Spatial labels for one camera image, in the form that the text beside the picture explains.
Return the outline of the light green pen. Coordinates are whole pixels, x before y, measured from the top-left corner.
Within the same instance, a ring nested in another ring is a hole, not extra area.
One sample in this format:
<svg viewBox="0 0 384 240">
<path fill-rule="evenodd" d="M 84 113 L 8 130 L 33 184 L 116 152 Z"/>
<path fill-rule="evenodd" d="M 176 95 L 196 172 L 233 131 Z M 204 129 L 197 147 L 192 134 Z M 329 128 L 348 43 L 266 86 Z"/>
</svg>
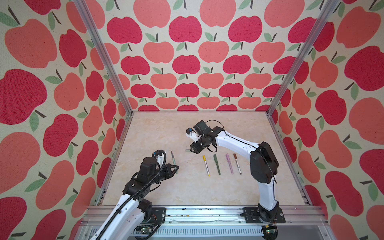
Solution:
<svg viewBox="0 0 384 240">
<path fill-rule="evenodd" d="M 172 160 L 173 160 L 173 165 L 177 165 L 177 163 L 176 163 L 176 160 L 175 160 L 175 157 L 174 157 L 174 153 L 173 153 L 173 151 L 171 151 L 171 155 L 172 155 Z"/>
</svg>

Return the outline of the white yellow-tipped pen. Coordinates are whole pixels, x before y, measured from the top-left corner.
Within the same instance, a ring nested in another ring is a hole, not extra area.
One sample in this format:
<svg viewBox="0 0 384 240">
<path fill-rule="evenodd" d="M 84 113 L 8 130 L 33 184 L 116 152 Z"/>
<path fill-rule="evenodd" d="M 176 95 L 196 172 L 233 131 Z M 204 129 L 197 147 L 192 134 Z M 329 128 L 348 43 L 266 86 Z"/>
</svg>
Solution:
<svg viewBox="0 0 384 240">
<path fill-rule="evenodd" d="M 210 170 L 209 170 L 209 166 L 208 166 L 207 161 L 204 161 L 204 164 L 205 164 L 205 168 L 206 168 L 207 174 L 208 174 L 208 176 L 210 177 L 211 174 L 210 174 Z"/>
</svg>

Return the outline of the dark green pen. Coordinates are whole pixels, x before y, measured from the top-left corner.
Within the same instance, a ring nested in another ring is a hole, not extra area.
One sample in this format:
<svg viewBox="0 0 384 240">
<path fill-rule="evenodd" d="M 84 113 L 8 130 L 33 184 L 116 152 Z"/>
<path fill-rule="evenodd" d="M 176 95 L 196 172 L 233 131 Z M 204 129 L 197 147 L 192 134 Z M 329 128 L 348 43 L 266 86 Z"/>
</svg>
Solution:
<svg viewBox="0 0 384 240">
<path fill-rule="evenodd" d="M 219 166 L 219 162 L 218 162 L 218 158 L 217 158 L 216 154 L 214 154 L 214 162 L 215 162 L 215 165 L 217 167 L 218 174 L 220 176 L 221 175 L 221 170 L 220 170 L 220 166 Z"/>
</svg>

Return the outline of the pink pen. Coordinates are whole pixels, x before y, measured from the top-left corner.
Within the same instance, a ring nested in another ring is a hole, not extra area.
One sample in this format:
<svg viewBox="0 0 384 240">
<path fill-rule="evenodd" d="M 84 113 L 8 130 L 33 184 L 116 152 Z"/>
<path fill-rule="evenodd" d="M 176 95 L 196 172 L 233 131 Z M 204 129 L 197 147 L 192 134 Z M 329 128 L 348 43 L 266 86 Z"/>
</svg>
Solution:
<svg viewBox="0 0 384 240">
<path fill-rule="evenodd" d="M 231 171 L 231 174 L 233 175 L 234 174 L 234 170 L 233 170 L 233 166 L 232 166 L 232 162 L 230 161 L 227 161 L 228 164 L 229 164 L 229 168 L 230 168 L 230 171 Z"/>
</svg>

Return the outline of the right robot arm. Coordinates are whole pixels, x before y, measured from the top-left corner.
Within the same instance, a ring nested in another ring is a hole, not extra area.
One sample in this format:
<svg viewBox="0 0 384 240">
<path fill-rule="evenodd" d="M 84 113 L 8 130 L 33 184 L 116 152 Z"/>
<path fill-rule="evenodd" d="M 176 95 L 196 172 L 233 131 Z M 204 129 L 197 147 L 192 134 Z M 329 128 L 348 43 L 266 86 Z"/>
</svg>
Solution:
<svg viewBox="0 0 384 240">
<path fill-rule="evenodd" d="M 203 132 L 188 128 L 186 136 L 194 141 L 191 144 L 191 152 L 195 154 L 208 149 L 209 146 L 220 146 L 247 158 L 250 162 L 251 175 L 259 186 L 260 200 L 258 209 L 260 220 L 263 223 L 271 223 L 276 219 L 279 202 L 276 200 L 275 195 L 275 175 L 278 173 L 279 163 L 268 143 L 257 144 L 242 140 L 226 133 L 220 127 L 207 128 Z"/>
</svg>

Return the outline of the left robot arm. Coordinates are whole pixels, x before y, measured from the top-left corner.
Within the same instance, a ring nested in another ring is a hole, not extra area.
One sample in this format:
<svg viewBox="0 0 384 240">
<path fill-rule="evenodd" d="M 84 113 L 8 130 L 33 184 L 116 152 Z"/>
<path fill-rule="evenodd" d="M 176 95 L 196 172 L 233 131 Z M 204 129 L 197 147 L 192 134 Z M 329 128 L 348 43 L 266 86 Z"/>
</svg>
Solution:
<svg viewBox="0 0 384 240">
<path fill-rule="evenodd" d="M 145 197 L 152 191 L 152 185 L 159 187 L 178 170 L 179 166 L 167 163 L 167 154 L 163 150 L 145 157 L 140 170 L 126 183 L 118 203 L 91 239 L 127 240 L 137 231 L 147 235 L 136 237 L 137 240 L 151 238 L 164 221 L 153 213 L 153 203 Z"/>
</svg>

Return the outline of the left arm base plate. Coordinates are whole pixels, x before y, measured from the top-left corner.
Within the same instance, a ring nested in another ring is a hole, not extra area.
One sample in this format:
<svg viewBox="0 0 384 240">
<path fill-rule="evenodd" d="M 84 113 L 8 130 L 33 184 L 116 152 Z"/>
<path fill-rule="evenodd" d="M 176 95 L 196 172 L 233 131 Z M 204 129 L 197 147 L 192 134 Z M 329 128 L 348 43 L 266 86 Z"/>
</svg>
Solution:
<svg viewBox="0 0 384 240">
<path fill-rule="evenodd" d="M 166 208 L 152 208 L 150 218 L 147 221 L 148 224 L 164 224 L 166 217 Z"/>
</svg>

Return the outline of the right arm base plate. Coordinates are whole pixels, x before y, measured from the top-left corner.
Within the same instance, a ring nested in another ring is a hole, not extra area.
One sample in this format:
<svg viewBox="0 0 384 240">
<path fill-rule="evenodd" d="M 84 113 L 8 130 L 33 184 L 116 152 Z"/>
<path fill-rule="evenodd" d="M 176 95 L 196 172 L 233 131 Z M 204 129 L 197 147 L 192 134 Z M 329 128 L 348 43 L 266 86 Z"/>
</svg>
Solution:
<svg viewBox="0 0 384 240">
<path fill-rule="evenodd" d="M 264 208 L 243 208 L 243 213 L 240 214 L 244 217 L 247 224 L 284 224 L 286 223 L 285 216 L 280 207 L 276 207 L 271 211 Z"/>
</svg>

